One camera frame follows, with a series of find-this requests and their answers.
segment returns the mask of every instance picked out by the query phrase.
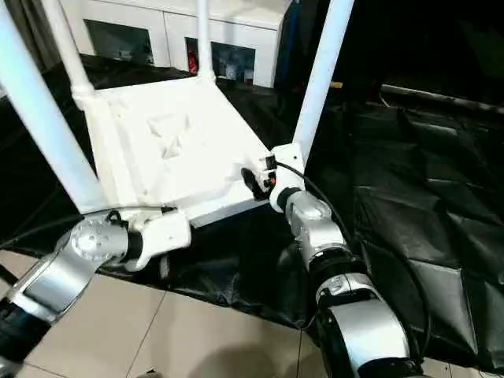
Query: glass cabinet door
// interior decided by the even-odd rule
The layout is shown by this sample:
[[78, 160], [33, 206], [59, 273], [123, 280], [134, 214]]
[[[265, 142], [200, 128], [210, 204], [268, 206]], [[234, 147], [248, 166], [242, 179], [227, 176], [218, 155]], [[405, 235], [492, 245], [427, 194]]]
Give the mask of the glass cabinet door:
[[[186, 37], [189, 72], [198, 71], [198, 40]], [[254, 81], [255, 49], [212, 42], [213, 71], [224, 77], [248, 84]]]
[[61, 0], [80, 53], [169, 67], [163, 12], [95, 0]]

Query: white tube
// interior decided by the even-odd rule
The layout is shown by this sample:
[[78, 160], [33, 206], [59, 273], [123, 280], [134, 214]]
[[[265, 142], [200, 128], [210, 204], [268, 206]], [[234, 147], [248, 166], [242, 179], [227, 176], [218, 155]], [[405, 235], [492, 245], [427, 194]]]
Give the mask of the white tube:
[[198, 0], [198, 76], [215, 80], [209, 37], [208, 0]]
[[301, 147], [305, 163], [317, 132], [353, 5], [354, 0], [331, 0], [325, 17], [324, 29], [293, 138], [293, 143], [298, 143]]
[[59, 49], [61, 59], [65, 65], [72, 84], [72, 96], [79, 109], [83, 109], [82, 100], [93, 95], [95, 89], [87, 78], [86, 71], [82, 66], [79, 52], [72, 37], [69, 23], [65, 16], [65, 11], [61, 7], [59, 0], [42, 0], [47, 20], [53, 32], [54, 40]]
[[81, 213], [107, 206], [79, 144], [0, 0], [0, 81], [24, 126]]

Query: black mat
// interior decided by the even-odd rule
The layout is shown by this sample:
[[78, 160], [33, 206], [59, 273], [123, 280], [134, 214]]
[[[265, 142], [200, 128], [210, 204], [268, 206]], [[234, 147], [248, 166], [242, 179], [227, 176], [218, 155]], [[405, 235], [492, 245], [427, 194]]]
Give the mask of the black mat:
[[[85, 62], [98, 88], [184, 76], [97, 58]], [[72, 103], [62, 67], [46, 81], [91, 159], [83, 114]], [[219, 85], [267, 147], [289, 141], [300, 97]], [[455, 113], [341, 106], [331, 98], [326, 105], [307, 175], [339, 209], [378, 288], [421, 331], [417, 292], [391, 250], [406, 255], [434, 309], [429, 356], [504, 372], [504, 130]], [[0, 238], [76, 213], [5, 99], [0, 119]], [[14, 249], [43, 255], [65, 229]], [[282, 215], [263, 206], [200, 228], [193, 240], [171, 254], [168, 277], [156, 259], [123, 278], [291, 327], [310, 318], [306, 276]]]

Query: white table top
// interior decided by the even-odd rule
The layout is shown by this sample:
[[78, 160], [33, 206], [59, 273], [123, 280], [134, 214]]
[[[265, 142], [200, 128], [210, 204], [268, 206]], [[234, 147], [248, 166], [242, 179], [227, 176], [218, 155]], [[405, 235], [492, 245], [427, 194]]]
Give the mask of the white table top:
[[[195, 0], [104, 1], [188, 16], [196, 15]], [[209, 13], [211, 20], [277, 30], [290, 4], [291, 0], [209, 0]]]

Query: grout line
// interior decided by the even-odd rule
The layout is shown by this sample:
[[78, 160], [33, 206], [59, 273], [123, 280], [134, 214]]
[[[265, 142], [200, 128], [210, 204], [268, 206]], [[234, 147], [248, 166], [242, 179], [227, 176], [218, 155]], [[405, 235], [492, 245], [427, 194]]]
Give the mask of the grout line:
[[143, 342], [147, 338], [147, 335], [149, 335], [150, 328], [152, 327], [152, 324], [154, 323], [154, 319], [156, 319], [156, 316], [158, 315], [159, 309], [161, 308], [161, 305], [163, 304], [163, 300], [165, 299], [166, 296], [166, 291], [163, 293], [163, 296], [161, 297], [161, 301], [159, 301], [159, 305], [157, 305], [156, 311], [154, 312], [154, 315], [152, 316], [152, 319], [150, 320], [149, 327], [147, 327], [147, 330], [145, 331], [145, 335], [142, 337], [142, 341], [139, 344], [139, 349], [136, 351], [135, 356], [132, 359], [132, 363], [129, 365], [128, 371], [126, 372], [126, 375], [124, 378], [128, 378], [129, 373], [133, 369], [133, 365], [135, 364], [136, 358], [139, 356], [140, 350], [142, 349]]
[[43, 370], [44, 372], [48, 372], [49, 374], [52, 374], [53, 376], [60, 376], [61, 378], [68, 378], [67, 376], [63, 376], [57, 372], [51, 372], [50, 370], [47, 370], [45, 368], [41, 368], [40, 366], [37, 366], [37, 365], [28, 364], [27, 362], [25, 362], [24, 365], [31, 366], [32, 368], [36, 368], [39, 370]]

